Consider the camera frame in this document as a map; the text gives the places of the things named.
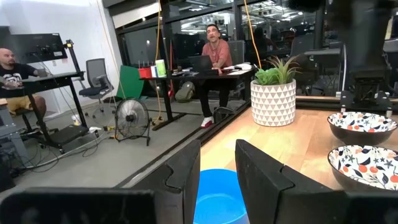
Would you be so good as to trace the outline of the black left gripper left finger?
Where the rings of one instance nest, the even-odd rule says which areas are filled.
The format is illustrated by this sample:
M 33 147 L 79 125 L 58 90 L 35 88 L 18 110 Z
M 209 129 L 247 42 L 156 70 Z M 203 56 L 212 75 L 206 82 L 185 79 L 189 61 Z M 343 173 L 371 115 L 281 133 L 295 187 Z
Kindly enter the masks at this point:
M 154 192 L 156 224 L 193 224 L 200 148 L 201 142 L 193 140 L 132 186 Z

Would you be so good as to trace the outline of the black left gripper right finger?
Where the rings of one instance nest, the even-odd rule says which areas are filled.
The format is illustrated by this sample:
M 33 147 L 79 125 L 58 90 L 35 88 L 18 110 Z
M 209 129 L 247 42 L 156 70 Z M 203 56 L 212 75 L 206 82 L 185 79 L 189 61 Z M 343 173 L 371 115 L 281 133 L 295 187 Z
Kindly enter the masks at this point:
M 242 139 L 235 162 L 250 224 L 343 224 L 343 194 Z

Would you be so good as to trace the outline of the blue plastic mini bowl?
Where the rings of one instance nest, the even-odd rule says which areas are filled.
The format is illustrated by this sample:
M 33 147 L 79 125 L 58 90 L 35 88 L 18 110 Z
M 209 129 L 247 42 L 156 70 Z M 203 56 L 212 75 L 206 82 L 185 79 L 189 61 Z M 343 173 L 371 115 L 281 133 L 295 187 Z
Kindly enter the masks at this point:
M 200 172 L 193 224 L 249 224 L 235 171 L 208 169 Z

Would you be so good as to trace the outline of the floral patterned black bowl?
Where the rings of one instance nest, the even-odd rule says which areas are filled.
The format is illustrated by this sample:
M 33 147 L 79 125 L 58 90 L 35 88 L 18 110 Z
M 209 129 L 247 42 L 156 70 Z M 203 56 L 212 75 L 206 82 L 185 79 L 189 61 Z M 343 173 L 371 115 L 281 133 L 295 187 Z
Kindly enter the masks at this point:
M 398 192 L 398 152 L 376 146 L 341 146 L 328 153 L 337 182 L 346 190 Z
M 374 113 L 340 112 L 327 117 L 333 135 L 346 145 L 376 146 L 398 128 L 391 118 Z

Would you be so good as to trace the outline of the person's white red shoe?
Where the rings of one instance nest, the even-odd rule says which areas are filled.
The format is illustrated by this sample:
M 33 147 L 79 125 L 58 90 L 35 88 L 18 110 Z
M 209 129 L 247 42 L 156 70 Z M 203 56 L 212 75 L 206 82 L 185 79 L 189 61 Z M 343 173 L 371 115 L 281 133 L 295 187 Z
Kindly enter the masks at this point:
M 209 116 L 209 117 L 205 117 L 201 123 L 201 128 L 209 128 L 212 124 L 214 124 L 214 117 Z

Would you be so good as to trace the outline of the black floor fan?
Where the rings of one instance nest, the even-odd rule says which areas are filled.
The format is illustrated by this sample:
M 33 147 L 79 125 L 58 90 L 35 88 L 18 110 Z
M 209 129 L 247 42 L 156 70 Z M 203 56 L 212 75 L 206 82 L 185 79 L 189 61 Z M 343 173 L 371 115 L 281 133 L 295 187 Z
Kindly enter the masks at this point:
M 114 138 L 118 142 L 127 139 L 145 138 L 150 143 L 152 118 L 145 104 L 137 98 L 126 98 L 118 104 L 115 112 Z

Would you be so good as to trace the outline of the black office desk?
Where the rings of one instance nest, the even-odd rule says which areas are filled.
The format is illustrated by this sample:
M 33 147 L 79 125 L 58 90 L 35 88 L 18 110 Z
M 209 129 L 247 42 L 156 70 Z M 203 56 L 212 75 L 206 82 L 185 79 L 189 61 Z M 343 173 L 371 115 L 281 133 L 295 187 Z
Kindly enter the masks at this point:
M 187 115 L 187 113 L 182 113 L 177 116 L 172 115 L 171 109 L 171 102 L 169 97 L 169 88 L 168 83 L 172 83 L 173 80 L 183 80 L 183 79 L 190 79 L 190 80 L 225 80 L 225 79 L 236 79 L 242 80 L 244 83 L 244 89 L 242 91 L 242 98 L 244 103 L 236 108 L 234 112 L 238 110 L 245 110 L 247 107 L 251 105 L 251 90 L 250 90 L 250 83 L 254 78 L 255 69 L 252 68 L 250 70 L 240 70 L 236 72 L 224 72 L 221 75 L 201 75 L 200 73 L 195 75 L 185 75 L 185 76 L 167 76 L 167 77 L 140 77 L 140 80 L 150 80 L 150 81 L 159 81 L 161 84 L 161 90 L 163 94 L 164 104 L 165 104 L 165 112 L 167 113 L 167 120 L 161 122 L 153 131 L 156 131 L 164 126 L 173 123 L 174 121 L 178 120 L 179 118 Z

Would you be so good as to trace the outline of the grey green backpack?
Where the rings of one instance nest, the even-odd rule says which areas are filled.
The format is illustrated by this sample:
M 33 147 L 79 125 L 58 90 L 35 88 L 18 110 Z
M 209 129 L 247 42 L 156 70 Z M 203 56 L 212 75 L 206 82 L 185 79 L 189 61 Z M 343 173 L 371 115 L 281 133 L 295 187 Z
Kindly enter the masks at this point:
M 185 82 L 176 92 L 175 99 L 179 103 L 188 103 L 195 94 L 195 85 L 192 82 Z

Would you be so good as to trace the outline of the potted plant triangle-patterned pot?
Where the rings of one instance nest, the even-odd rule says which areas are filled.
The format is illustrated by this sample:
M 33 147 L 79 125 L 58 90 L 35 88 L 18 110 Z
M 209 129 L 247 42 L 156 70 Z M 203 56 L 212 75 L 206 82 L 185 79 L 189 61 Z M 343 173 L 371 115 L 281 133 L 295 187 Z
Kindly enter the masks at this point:
M 299 64 L 293 56 L 283 61 L 271 56 L 272 68 L 259 69 L 251 82 L 251 111 L 255 123 L 279 127 L 295 119 L 296 80 Z

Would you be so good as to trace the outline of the green board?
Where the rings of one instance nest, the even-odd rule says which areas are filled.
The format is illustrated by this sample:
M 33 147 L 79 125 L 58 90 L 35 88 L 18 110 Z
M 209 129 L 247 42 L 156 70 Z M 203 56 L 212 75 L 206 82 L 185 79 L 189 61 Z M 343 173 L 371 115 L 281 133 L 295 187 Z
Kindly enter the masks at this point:
M 140 98 L 144 81 L 140 79 L 139 70 L 135 67 L 122 65 L 120 68 L 120 82 L 118 85 L 117 97 Z

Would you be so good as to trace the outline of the green white wipes canister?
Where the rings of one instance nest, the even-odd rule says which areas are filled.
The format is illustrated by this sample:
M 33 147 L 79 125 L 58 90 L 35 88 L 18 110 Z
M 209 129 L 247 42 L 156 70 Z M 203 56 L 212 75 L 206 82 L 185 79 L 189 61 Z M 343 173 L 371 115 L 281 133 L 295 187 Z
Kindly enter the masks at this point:
M 157 69 L 157 76 L 159 78 L 167 76 L 167 70 L 165 67 L 165 61 L 163 59 L 155 61 L 156 69 Z

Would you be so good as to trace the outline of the black laptop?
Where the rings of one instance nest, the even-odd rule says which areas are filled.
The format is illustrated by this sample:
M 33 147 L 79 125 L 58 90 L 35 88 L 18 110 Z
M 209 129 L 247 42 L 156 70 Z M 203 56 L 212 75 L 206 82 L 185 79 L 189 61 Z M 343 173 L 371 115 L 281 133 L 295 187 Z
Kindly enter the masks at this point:
M 209 55 L 197 55 L 189 57 L 193 71 L 198 72 L 201 76 L 216 76 L 218 70 L 213 69 L 213 64 Z

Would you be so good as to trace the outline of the white papers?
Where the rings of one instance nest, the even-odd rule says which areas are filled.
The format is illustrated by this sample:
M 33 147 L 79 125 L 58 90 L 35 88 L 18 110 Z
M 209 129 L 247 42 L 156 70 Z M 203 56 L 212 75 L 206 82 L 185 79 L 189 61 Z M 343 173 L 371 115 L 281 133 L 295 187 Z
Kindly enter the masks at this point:
M 250 63 L 240 63 L 237 65 L 232 65 L 230 67 L 226 67 L 226 69 L 231 69 L 231 70 L 251 70 L 252 65 Z

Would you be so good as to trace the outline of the person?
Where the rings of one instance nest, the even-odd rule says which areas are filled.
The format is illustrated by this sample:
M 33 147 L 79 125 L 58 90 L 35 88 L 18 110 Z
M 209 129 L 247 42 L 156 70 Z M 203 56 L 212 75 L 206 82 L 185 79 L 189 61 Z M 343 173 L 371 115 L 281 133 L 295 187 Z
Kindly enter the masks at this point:
M 17 63 L 13 51 L 0 48 L 0 86 L 13 89 L 22 86 L 22 81 L 29 77 L 46 77 L 45 70 L 38 70 L 28 64 Z M 9 112 L 16 115 L 19 109 L 33 110 L 28 96 L 7 98 Z
M 219 70 L 224 67 L 230 67 L 233 65 L 231 54 L 229 51 L 229 45 L 227 41 L 221 39 L 221 33 L 217 25 L 209 24 L 206 27 L 206 37 L 208 43 L 203 46 L 202 55 L 209 55 L 213 64 L 213 68 Z M 210 110 L 208 101 L 208 92 L 210 90 L 219 91 L 219 105 L 221 107 L 227 107 L 229 100 L 229 92 L 236 86 L 236 80 L 225 79 L 225 80 L 200 80 L 196 84 L 196 91 L 201 103 L 201 109 L 203 116 L 213 116 Z

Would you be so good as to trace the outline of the grey office chair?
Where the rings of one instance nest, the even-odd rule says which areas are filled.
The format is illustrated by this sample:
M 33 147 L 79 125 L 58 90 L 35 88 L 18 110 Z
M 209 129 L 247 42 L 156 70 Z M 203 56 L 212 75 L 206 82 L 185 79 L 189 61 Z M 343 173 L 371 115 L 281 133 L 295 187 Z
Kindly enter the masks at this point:
M 245 62 L 245 41 L 231 40 L 228 42 L 233 65 Z
M 104 114 L 103 98 L 114 90 L 108 78 L 105 59 L 96 58 L 87 60 L 86 77 L 89 87 L 84 86 L 83 80 L 80 80 L 83 89 L 79 91 L 79 95 L 92 100 L 98 100 L 99 104 L 91 115 L 93 119 L 96 119 L 96 115 L 99 112 Z

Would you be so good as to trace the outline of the black standing desk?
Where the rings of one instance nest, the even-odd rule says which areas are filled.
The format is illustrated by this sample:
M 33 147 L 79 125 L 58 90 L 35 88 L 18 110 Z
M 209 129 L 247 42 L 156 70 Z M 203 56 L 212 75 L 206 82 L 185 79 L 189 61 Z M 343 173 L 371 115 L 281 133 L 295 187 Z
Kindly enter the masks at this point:
M 60 151 L 60 154 L 64 155 L 65 150 L 63 149 L 64 145 L 86 135 L 89 131 L 88 125 L 86 123 L 83 110 L 81 108 L 80 102 L 78 100 L 78 96 L 73 84 L 73 79 L 83 79 L 84 72 L 80 70 L 74 49 L 73 49 L 73 41 L 68 39 L 64 44 L 64 47 L 69 50 L 69 53 L 72 57 L 72 61 L 75 67 L 74 72 L 61 73 L 58 75 L 50 74 L 47 77 L 43 78 L 34 78 L 34 79 L 26 79 L 24 80 L 24 93 L 29 97 L 34 113 L 37 117 L 37 121 L 40 129 L 43 131 L 43 138 L 39 139 L 39 143 L 44 146 L 51 146 L 57 148 Z M 63 129 L 60 129 L 53 134 L 49 134 L 47 131 L 46 123 L 43 120 L 43 117 L 39 111 L 39 108 L 34 100 L 34 93 L 38 93 L 46 90 L 60 89 L 62 87 L 69 87 L 72 93 L 72 98 L 76 106 L 76 110 L 73 113 L 78 113 L 78 121 L 80 124 L 78 126 L 69 125 Z

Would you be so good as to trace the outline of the black monitor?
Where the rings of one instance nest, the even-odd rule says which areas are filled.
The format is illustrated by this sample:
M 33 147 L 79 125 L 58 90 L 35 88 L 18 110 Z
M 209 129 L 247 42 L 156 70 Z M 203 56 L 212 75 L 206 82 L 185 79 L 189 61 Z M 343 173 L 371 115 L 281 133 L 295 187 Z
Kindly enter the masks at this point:
M 17 63 L 37 63 L 67 58 L 58 33 L 7 34 L 0 32 L 0 47 L 11 50 Z

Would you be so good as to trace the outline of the black aluminium rig frame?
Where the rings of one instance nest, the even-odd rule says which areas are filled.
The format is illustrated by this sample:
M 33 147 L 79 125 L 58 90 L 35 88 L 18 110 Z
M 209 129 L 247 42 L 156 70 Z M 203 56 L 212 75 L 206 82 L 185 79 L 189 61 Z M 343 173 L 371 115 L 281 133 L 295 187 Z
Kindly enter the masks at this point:
M 341 186 L 327 162 L 330 150 L 342 143 L 331 133 L 326 121 L 339 108 L 338 99 L 330 96 L 298 96 L 295 121 L 278 128 L 260 126 L 252 120 L 251 110 L 244 105 L 222 122 L 192 134 L 156 157 L 152 162 L 122 180 L 118 187 L 130 187 L 161 165 L 187 143 L 201 142 L 201 169 L 236 168 L 235 142 L 243 139 L 279 162 L 333 189 Z

